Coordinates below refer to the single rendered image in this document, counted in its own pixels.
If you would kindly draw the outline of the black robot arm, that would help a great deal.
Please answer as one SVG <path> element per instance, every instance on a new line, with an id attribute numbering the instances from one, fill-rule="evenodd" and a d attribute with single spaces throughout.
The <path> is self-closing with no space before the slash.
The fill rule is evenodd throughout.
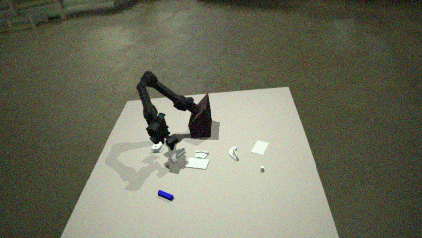
<path id="1" fill-rule="evenodd" d="M 160 133 L 161 129 L 166 127 L 165 122 L 165 114 L 159 113 L 156 107 L 151 103 L 149 95 L 147 93 L 146 87 L 154 88 L 165 95 L 168 99 L 170 99 L 174 103 L 174 107 L 178 110 L 186 111 L 189 110 L 194 116 L 200 110 L 201 105 L 195 104 L 192 97 L 185 97 L 183 95 L 177 95 L 170 89 L 168 89 L 165 85 L 158 82 L 155 75 L 153 75 L 150 71 L 146 71 L 141 78 L 141 81 L 138 83 L 136 89 L 139 92 L 141 102 L 143 105 L 143 116 L 146 120 L 148 127 L 146 131 L 150 136 L 149 140 L 157 145 L 161 142 L 161 139 L 164 140 L 162 133 Z"/>

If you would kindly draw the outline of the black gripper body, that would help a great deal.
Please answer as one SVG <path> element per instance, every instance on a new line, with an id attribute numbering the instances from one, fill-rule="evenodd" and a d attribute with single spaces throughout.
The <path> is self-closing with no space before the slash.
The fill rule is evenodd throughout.
<path id="1" fill-rule="evenodd" d="M 178 138 L 176 138 L 175 136 L 169 136 L 170 132 L 168 131 L 168 126 L 166 126 L 165 128 L 161 129 L 160 133 L 162 133 L 163 138 L 166 139 L 165 143 L 167 146 L 171 147 L 174 144 L 176 144 L 178 142 Z"/>

